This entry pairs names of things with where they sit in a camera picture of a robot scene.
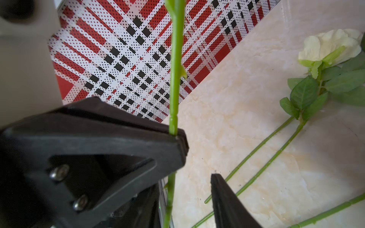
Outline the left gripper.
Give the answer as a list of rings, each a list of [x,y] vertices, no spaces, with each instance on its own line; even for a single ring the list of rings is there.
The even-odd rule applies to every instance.
[[[2,126],[1,227],[160,228],[159,181],[188,150],[97,97]]]

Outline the white rose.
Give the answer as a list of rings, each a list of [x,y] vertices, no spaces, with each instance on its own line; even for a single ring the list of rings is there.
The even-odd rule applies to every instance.
[[[169,134],[177,136],[178,134],[178,106],[180,94],[180,77],[184,75],[184,69],[181,64],[183,48],[183,31],[185,19],[186,1],[175,0],[166,1],[167,8],[172,24],[173,32],[171,38],[171,78],[170,78],[170,117],[169,117]]]
[[[304,129],[307,122],[334,100],[346,105],[365,105],[365,35],[356,29],[334,29],[308,36],[298,54],[298,62],[307,68],[304,78],[289,78],[290,95],[280,100],[280,107],[289,118],[272,136],[294,120],[299,122],[293,135],[269,159],[269,161],[237,192],[239,197],[280,156]],[[201,219],[215,218],[214,210]]]

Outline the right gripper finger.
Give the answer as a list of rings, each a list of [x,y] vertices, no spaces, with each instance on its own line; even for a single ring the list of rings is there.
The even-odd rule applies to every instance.
[[[220,174],[211,175],[211,193],[216,227],[261,228]]]

